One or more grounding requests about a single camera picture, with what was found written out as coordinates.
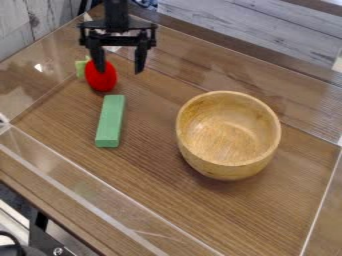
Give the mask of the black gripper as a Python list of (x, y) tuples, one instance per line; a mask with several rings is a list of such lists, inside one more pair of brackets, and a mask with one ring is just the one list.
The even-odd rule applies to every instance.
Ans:
[[(80, 29), (78, 43), (82, 46), (88, 45), (94, 68), (100, 73), (105, 71), (105, 57), (100, 40), (104, 46), (137, 46), (134, 73), (138, 74), (144, 70), (148, 48), (156, 46), (156, 24), (129, 18), (126, 28), (109, 28), (104, 20), (85, 21), (77, 25), (77, 28)], [(90, 32), (97, 33), (100, 40), (89, 37)]]

